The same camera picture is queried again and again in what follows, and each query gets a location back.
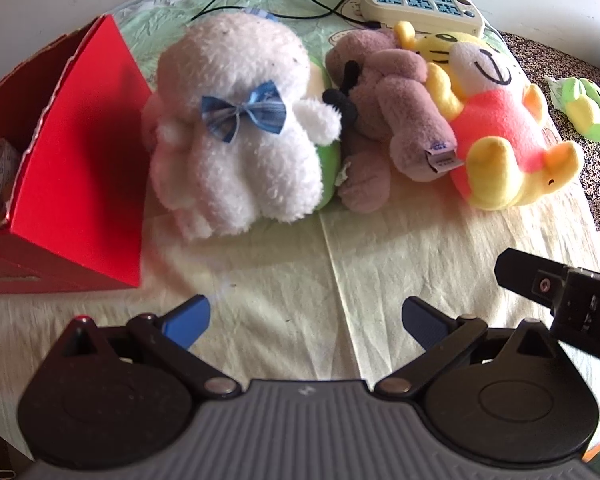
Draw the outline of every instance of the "red box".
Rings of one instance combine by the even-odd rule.
[[[149,95],[111,16],[0,81],[0,138],[24,154],[0,229],[0,293],[139,285]]]

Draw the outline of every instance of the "remote control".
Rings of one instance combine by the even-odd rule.
[[[482,37],[484,18],[469,0],[360,0],[365,20],[393,27],[411,22],[417,32],[465,32]]]

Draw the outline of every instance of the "brown knit blanket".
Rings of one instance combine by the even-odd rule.
[[[586,77],[600,86],[600,69],[554,48],[527,40],[515,34],[502,33],[507,46],[516,57],[531,82],[536,83],[547,96],[549,114],[554,120],[560,136],[565,140],[575,140],[582,146],[585,163],[580,181],[589,201],[598,231],[600,231],[600,143],[590,142],[576,132],[561,111],[556,110],[549,100],[549,87],[544,81],[548,75],[556,79],[563,77]]]

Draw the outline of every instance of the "yellow plush foot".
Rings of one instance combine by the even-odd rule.
[[[502,137],[483,137],[474,142],[465,169],[472,192],[469,202],[481,209],[506,207],[522,185],[523,173],[518,169],[516,155]]]
[[[547,150],[544,164],[548,177],[547,192],[552,192],[570,183],[580,174],[584,164],[584,152],[579,144],[567,140]]]

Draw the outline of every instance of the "white stuffed poodle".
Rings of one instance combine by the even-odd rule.
[[[315,145],[337,140],[340,114],[304,98],[309,77],[300,39],[244,12],[201,20],[160,56],[142,136],[156,195],[186,238],[292,222],[319,204]]]

